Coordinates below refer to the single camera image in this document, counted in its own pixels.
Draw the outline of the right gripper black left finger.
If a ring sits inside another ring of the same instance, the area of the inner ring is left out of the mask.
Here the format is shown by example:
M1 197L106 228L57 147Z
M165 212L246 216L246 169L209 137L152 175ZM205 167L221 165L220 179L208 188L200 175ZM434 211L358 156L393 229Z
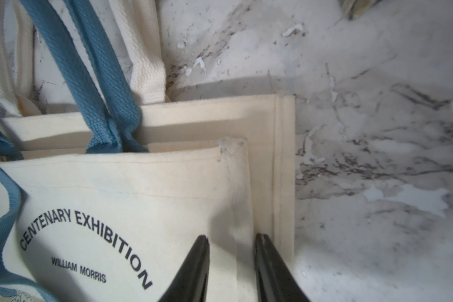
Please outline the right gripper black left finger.
M210 243L206 235L200 235L159 301L206 301L209 270Z

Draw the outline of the starry night canvas tote bag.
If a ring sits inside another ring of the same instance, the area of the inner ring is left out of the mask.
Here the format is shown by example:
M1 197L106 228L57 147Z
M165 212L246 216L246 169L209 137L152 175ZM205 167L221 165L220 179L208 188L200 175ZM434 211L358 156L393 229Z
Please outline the starry night canvas tote bag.
M271 236L288 265L294 262L294 98L279 94L170 103L156 4L111 1L110 8L133 62L130 82L143 120L138 141L152 148L204 147L223 137L246 138L254 228ZM13 2L15 70L5 49L5 4L0 1L0 107L9 115L0 128L28 158L79 154L90 139L79 113L44 115L30 101L33 23Z

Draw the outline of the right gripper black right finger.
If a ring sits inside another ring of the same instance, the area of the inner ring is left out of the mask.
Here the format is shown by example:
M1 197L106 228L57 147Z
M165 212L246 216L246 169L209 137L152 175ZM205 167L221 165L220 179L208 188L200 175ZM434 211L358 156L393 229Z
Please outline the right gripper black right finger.
M258 301L310 302L310 299L294 280L286 263L267 234L255 236L254 263Z

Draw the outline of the blue handled canvas tote bag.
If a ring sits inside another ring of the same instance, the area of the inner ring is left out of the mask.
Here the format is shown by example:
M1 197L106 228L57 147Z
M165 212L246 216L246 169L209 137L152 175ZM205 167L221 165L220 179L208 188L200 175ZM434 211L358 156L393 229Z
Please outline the blue handled canvas tote bag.
M247 144L150 153L142 115L89 1L68 1L92 78L48 1L23 6L92 136L26 159L0 129L0 301L159 301L197 240L206 301L256 301Z

